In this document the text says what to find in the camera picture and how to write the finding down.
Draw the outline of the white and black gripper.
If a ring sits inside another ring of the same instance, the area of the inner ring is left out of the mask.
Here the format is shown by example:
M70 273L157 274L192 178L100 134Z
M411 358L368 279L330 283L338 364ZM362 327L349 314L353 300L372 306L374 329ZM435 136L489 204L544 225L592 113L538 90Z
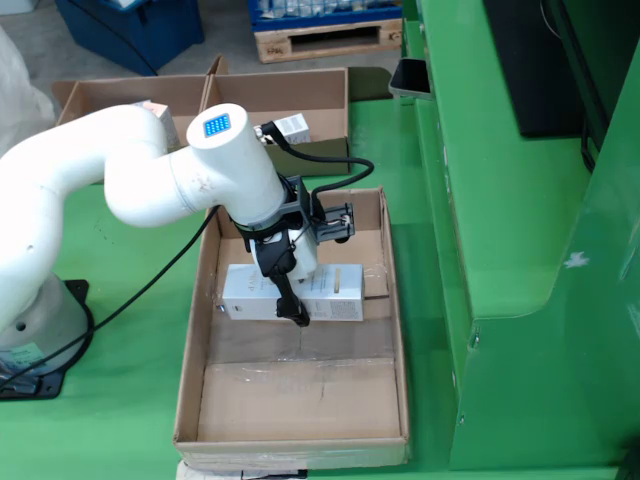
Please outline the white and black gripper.
M271 281L280 292L276 315L292 320L298 327L307 327L309 314L289 279L305 280L317 269L317 242L311 226L275 225L257 231L244 230L243 239L262 275L272 276Z

